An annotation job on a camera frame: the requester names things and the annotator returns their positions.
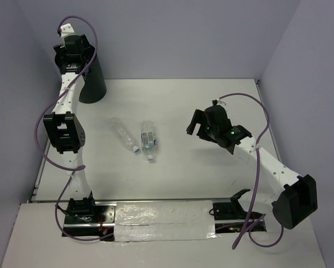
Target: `wire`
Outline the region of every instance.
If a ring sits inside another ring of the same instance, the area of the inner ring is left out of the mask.
[[[70,168],[70,167],[65,167],[65,166],[62,166],[62,165],[59,165],[58,163],[55,163],[54,161],[52,161],[45,153],[44,153],[44,150],[42,149],[42,147],[40,146],[39,144],[39,141],[38,141],[38,128],[39,128],[39,124],[41,122],[41,120],[43,119],[44,115],[46,114],[46,112],[51,108],[53,107],[54,105],[56,105],[56,103],[63,97],[65,96],[69,89],[71,88],[71,86],[89,69],[90,65],[93,63],[94,59],[96,58],[96,53],[97,53],[97,50],[98,50],[98,38],[97,38],[97,34],[95,32],[95,29],[93,28],[93,26],[90,24],[90,22],[88,22],[87,20],[85,20],[84,18],[80,17],[80,16],[67,16],[65,17],[64,19],[62,19],[62,21],[59,23],[58,27],[57,27],[57,32],[60,34],[61,30],[60,30],[60,27],[62,26],[62,24],[70,19],[70,18],[77,18],[78,20],[81,20],[83,22],[85,22],[89,27],[90,29],[92,30],[93,34],[94,34],[94,41],[95,41],[95,50],[94,50],[94,53],[93,53],[93,56],[91,57],[90,61],[86,64],[86,66],[82,69],[82,71],[67,85],[65,91],[63,93],[61,93],[51,104],[48,105],[48,107],[46,107],[44,109],[44,111],[39,115],[38,117],[38,120],[35,124],[35,127],[34,127],[34,142],[35,142],[35,145],[38,149],[38,152],[41,154],[41,156],[47,161],[49,162],[51,165],[59,168],[59,169],[63,169],[63,170],[66,170],[66,171],[72,171],[70,177],[69,177],[69,180],[67,181],[65,187],[63,188],[59,198],[57,199],[56,201],[56,204],[55,204],[55,221],[56,221],[56,224],[58,226],[58,228],[60,229],[60,231],[67,237],[70,237],[74,240],[78,240],[78,241],[83,241],[83,242],[91,242],[91,241],[97,241],[97,240],[101,240],[101,239],[104,239],[104,238],[107,238],[107,237],[110,237],[113,235],[113,233],[110,233],[106,236],[102,236],[102,237],[98,237],[98,238],[87,238],[87,239],[83,239],[83,238],[77,238],[77,237],[74,237],[70,234],[68,234],[67,232],[64,231],[64,229],[62,228],[62,226],[60,225],[59,223],[59,219],[58,219],[58,216],[57,216],[57,211],[58,210],[61,210],[63,213],[64,213],[64,210],[59,206],[59,202],[61,200],[61,197],[62,195],[64,194],[66,188],[69,186],[71,180],[72,180],[72,176],[74,176],[75,172],[77,171],[80,171],[80,170],[83,170],[86,168],[85,165],[80,165],[78,167],[75,167],[75,168]]]
[[[227,98],[227,97],[231,97],[231,96],[245,96],[245,97],[248,97],[248,98],[251,98],[253,99],[254,101],[256,101],[263,109],[265,115],[266,115],[266,121],[267,121],[267,124],[266,124],[266,127],[262,130],[262,132],[260,133],[260,135],[257,137],[256,139],[256,145],[260,142],[262,136],[266,133],[266,131],[269,129],[269,125],[270,125],[270,117],[269,117],[269,113],[265,107],[265,105],[263,105],[262,102],[260,102],[258,99],[256,99],[255,97],[249,95],[249,94],[245,94],[245,93],[231,93],[231,94],[227,94],[227,95],[224,95],[222,97],[220,97],[219,99],[224,99],[224,98]],[[255,186],[254,186],[254,190],[253,190],[253,193],[252,193],[252,197],[251,197],[251,202],[250,202],[250,207],[249,207],[249,210],[246,214],[246,218],[245,218],[245,221],[244,221],[244,224],[241,228],[241,231],[238,235],[238,237],[235,239],[234,243],[233,243],[233,246],[232,246],[232,249],[236,249],[236,247],[238,246],[239,242],[241,241],[243,235],[248,231],[249,232],[249,236],[251,238],[251,230],[253,227],[256,226],[256,224],[261,221],[261,219],[263,219],[265,217],[265,214],[263,214],[260,218],[258,218],[253,224],[251,224],[249,227],[247,227],[248,225],[248,222],[249,222],[249,219],[251,217],[251,214],[252,214],[252,209],[253,209],[253,206],[254,206],[254,203],[255,203],[255,200],[256,200],[256,194],[257,194],[257,189],[258,189],[258,184],[259,184],[259,180],[260,180],[260,169],[261,169],[261,159],[260,159],[260,152],[259,152],[259,148],[256,146],[256,179],[255,179]],[[282,226],[281,228],[281,233],[280,233],[280,236],[279,238],[272,244],[270,245],[261,245],[259,243],[257,243],[256,241],[253,240],[253,238],[251,238],[252,242],[254,242],[256,245],[258,246],[262,246],[262,247],[273,247],[275,245],[278,244],[278,242],[282,239],[282,236],[283,236],[283,231],[284,231],[284,228]]]

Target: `purple cable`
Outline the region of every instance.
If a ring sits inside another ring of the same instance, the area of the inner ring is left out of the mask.
[[[59,23],[59,26],[57,28],[57,32],[59,33],[60,32],[60,27],[61,25],[69,18],[77,18],[78,20],[81,20],[83,22],[85,22],[92,30],[93,34],[94,34],[94,41],[95,41],[95,51],[93,53],[93,56],[92,58],[90,59],[90,61],[88,62],[88,64],[82,69],[82,71],[69,83],[69,85],[67,85],[66,87],[66,90],[61,93],[51,104],[49,104],[48,107],[46,107],[44,109],[44,111],[39,115],[39,118],[35,124],[35,127],[34,127],[34,142],[35,142],[35,145],[39,151],[39,153],[41,154],[41,156],[46,160],[48,161],[50,164],[52,164],[53,166],[59,168],[59,169],[63,169],[63,170],[66,170],[66,171],[72,171],[70,177],[69,177],[69,180],[67,181],[65,187],[63,188],[59,198],[57,199],[56,201],[56,204],[55,204],[55,221],[56,221],[56,224],[57,226],[59,227],[60,231],[66,235],[67,237],[70,237],[74,240],[78,240],[78,241],[83,241],[83,242],[90,242],[90,241],[97,241],[97,240],[100,240],[100,239],[104,239],[104,238],[107,238],[107,237],[110,237],[113,235],[113,233],[110,233],[106,236],[102,236],[102,237],[98,237],[98,238],[88,238],[88,239],[83,239],[83,238],[77,238],[77,237],[74,237],[68,233],[66,233],[64,231],[64,229],[62,228],[62,226],[60,225],[59,223],[59,220],[58,220],[58,217],[57,217],[57,210],[59,208],[59,202],[60,202],[60,199],[62,197],[62,195],[64,194],[66,188],[69,186],[71,180],[72,180],[72,176],[75,174],[76,171],[80,171],[80,170],[83,170],[85,168],[85,165],[81,165],[81,166],[78,166],[76,168],[70,168],[70,167],[65,167],[65,166],[62,166],[62,165],[59,165],[57,163],[55,163],[54,161],[52,161],[43,151],[43,149],[41,148],[40,144],[39,144],[39,141],[38,141],[38,128],[39,128],[39,124],[41,122],[41,120],[43,119],[45,113],[51,108],[53,107],[58,101],[59,99],[61,99],[63,96],[65,96],[70,87],[88,70],[88,68],[90,67],[90,65],[93,63],[95,57],[96,57],[96,53],[97,53],[97,50],[98,50],[98,38],[97,38],[97,34],[95,32],[95,29],[93,28],[93,26],[87,21],[85,20],[84,18],[82,17],[79,17],[79,16],[67,16],[65,17],[60,23]]]
[[[227,95],[224,95],[222,97],[220,97],[219,99],[223,99],[223,98],[227,98],[227,97],[231,97],[231,96],[245,96],[245,97],[248,97],[248,98],[251,98],[253,99],[254,101],[256,101],[263,109],[265,115],[266,115],[266,120],[267,120],[267,124],[266,124],[266,127],[263,129],[263,131],[260,133],[260,135],[257,137],[256,139],[256,145],[260,142],[262,136],[266,133],[266,131],[268,130],[269,128],[269,124],[270,124],[270,118],[269,118],[269,113],[266,109],[266,107],[262,104],[262,102],[260,102],[258,99],[256,99],[255,97],[249,95],[249,94],[245,94],[245,93],[231,93],[231,94],[227,94]],[[258,189],[258,184],[259,184],[259,180],[260,180],[260,169],[261,169],[261,159],[260,159],[260,152],[259,152],[259,149],[256,147],[256,179],[255,179],[255,186],[254,186],[254,190],[253,190],[253,193],[252,193],[252,197],[251,197],[251,202],[250,202],[250,207],[249,207],[249,210],[247,212],[247,215],[246,215],[246,218],[245,218],[245,221],[244,221],[244,224],[241,228],[241,231],[238,235],[238,237],[236,238],[236,240],[234,241],[233,243],[233,246],[232,246],[232,249],[236,249],[236,247],[238,246],[239,242],[241,241],[242,239],[242,236],[248,231],[249,232],[249,236],[251,238],[251,230],[254,226],[256,226],[256,224],[261,221],[261,219],[263,219],[265,217],[265,215],[262,215],[259,219],[257,219],[253,224],[251,224],[249,227],[247,227],[247,224],[249,222],[249,219],[251,217],[251,213],[252,213],[252,209],[253,209],[253,206],[254,206],[254,203],[255,203],[255,200],[256,200],[256,193],[257,193],[257,189]],[[258,244],[256,241],[254,241],[252,238],[251,240],[258,246],[262,246],[262,247],[273,247],[275,246],[281,239],[282,239],[282,236],[283,236],[283,226],[282,226],[282,229],[281,229],[281,233],[280,233],[280,236],[279,238],[272,244],[270,245],[261,245],[261,244]]]

